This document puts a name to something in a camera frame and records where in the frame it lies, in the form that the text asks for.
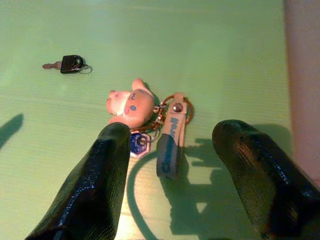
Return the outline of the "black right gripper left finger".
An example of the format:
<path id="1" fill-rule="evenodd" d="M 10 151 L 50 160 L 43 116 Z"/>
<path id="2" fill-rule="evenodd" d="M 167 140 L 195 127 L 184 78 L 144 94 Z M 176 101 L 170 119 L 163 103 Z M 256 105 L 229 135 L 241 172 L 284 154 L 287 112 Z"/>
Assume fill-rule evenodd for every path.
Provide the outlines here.
<path id="1" fill-rule="evenodd" d="M 129 127 L 107 125 L 25 240 L 114 240 L 129 159 Z"/>

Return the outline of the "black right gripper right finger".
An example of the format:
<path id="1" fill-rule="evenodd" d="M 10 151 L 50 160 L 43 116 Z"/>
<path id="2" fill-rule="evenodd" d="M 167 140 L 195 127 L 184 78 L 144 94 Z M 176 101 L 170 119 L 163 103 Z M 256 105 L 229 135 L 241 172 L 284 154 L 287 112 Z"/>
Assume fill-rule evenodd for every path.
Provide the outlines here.
<path id="1" fill-rule="evenodd" d="M 320 240 L 320 186 L 268 134 L 223 120 L 212 144 L 262 240 Z"/>

